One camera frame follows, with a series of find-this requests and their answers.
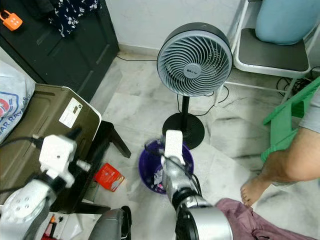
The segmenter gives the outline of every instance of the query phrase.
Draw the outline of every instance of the fan stand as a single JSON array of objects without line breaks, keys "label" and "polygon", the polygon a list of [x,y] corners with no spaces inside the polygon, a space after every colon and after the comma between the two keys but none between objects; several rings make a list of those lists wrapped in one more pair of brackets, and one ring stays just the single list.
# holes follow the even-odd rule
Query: fan stand
[{"label": "fan stand", "polygon": [[167,130],[180,130],[183,135],[183,142],[189,149],[197,147],[205,137],[205,127],[196,116],[188,113],[189,96],[182,98],[181,113],[175,113],[168,117],[162,127],[162,134]]}]

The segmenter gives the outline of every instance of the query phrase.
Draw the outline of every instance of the person's leg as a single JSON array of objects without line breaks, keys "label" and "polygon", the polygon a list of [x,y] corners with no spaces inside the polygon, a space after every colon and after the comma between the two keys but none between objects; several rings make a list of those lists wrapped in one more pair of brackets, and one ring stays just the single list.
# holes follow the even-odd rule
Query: person's leg
[{"label": "person's leg", "polygon": [[242,201],[251,206],[272,182],[309,181],[319,177],[320,133],[302,127],[288,149],[272,152],[261,174],[242,186]]}]

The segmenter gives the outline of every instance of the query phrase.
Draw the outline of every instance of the purple cloth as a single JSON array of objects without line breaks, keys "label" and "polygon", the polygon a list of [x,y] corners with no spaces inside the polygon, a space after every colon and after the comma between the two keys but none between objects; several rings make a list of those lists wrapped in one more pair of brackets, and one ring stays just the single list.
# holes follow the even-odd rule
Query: purple cloth
[{"label": "purple cloth", "polygon": [[271,224],[239,201],[224,198],[216,207],[228,219],[234,240],[315,240]]}]

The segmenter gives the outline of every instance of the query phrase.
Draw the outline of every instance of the fan grille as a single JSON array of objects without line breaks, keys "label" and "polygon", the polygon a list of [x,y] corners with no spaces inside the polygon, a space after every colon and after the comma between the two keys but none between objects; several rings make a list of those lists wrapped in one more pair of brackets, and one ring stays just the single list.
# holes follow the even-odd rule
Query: fan grille
[{"label": "fan grille", "polygon": [[182,32],[161,48],[157,70],[171,91],[188,97],[202,96],[219,88],[231,71],[229,46],[213,33]]}]

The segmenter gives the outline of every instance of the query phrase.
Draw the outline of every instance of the bare foot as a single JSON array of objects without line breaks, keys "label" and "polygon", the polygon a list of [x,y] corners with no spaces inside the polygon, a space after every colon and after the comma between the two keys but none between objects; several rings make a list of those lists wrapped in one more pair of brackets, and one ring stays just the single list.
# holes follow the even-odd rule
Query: bare foot
[{"label": "bare foot", "polygon": [[248,181],[241,187],[243,204],[246,206],[254,204],[271,183],[271,181],[263,179],[260,175]]}]

